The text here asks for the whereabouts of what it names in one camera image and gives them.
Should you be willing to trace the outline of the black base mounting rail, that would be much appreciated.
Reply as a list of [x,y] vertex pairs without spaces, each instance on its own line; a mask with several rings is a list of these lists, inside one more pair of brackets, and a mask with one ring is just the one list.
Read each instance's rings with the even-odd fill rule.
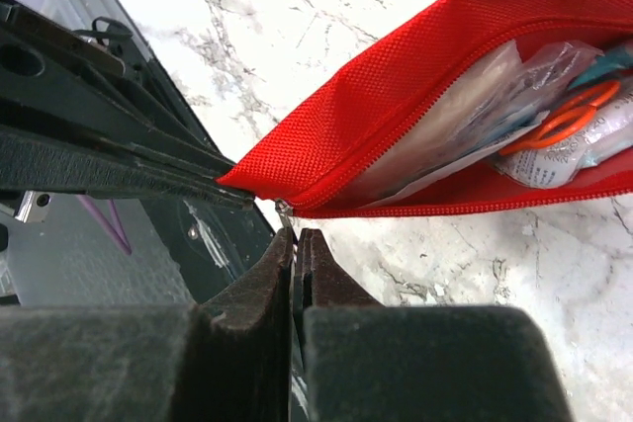
[[[212,154],[219,150],[189,107],[162,64],[142,53],[144,39],[128,25],[100,16],[85,37],[122,60],[130,85],[125,98],[163,130],[183,127]],[[190,172],[167,166],[186,190],[174,198],[151,196],[142,205],[183,280],[197,302],[217,295],[245,274],[264,254],[275,234],[254,202],[222,192],[214,179],[222,168],[214,163]]]

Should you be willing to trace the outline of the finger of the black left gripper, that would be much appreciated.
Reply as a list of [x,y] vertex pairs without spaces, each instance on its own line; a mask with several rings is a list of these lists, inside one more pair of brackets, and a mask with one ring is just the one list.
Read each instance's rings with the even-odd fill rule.
[[2,125],[184,179],[226,173],[231,161],[145,90],[139,64],[105,51],[106,37],[1,0]]
[[251,210],[254,197],[214,180],[1,126],[1,188],[87,194],[95,198],[176,198]]

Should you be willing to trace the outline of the teal small wrapper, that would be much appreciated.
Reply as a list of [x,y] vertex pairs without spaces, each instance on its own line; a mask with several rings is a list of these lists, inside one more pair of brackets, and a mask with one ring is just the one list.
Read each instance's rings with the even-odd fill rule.
[[580,74],[569,86],[572,91],[593,85],[602,78],[618,77],[623,71],[632,69],[632,41],[623,42],[607,50]]

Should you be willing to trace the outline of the orange handled scissors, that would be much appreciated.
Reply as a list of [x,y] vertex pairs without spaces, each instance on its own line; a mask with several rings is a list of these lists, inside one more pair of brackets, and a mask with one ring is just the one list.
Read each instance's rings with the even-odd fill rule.
[[620,91],[622,81],[610,79],[592,85],[575,94],[535,130],[499,151],[501,156],[538,150],[552,146],[580,131],[597,111]]

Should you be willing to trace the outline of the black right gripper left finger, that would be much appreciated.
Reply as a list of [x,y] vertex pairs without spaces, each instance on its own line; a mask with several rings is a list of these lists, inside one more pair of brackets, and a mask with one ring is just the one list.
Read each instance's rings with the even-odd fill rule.
[[202,304],[1,312],[5,421],[286,421],[293,234]]

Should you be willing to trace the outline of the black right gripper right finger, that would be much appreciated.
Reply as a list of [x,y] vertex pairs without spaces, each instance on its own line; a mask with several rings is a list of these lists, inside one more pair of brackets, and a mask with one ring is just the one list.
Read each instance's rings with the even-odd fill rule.
[[498,305],[383,306],[304,229],[303,355],[314,421],[569,421],[545,338]]

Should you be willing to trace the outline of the silvery clear foil packet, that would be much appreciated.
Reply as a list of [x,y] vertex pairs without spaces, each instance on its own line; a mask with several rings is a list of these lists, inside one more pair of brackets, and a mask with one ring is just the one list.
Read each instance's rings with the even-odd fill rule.
[[632,94],[622,94],[586,126],[549,147],[500,159],[496,169],[529,188],[552,189],[569,183],[582,169],[599,165],[632,146]]

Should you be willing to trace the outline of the clear ziplock bag red line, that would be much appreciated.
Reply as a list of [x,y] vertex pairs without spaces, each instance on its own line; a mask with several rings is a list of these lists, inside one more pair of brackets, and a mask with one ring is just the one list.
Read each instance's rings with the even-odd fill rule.
[[496,152],[538,125],[601,55],[584,42],[555,42],[522,60],[516,42],[503,44],[460,76],[356,187],[373,200],[404,197]]

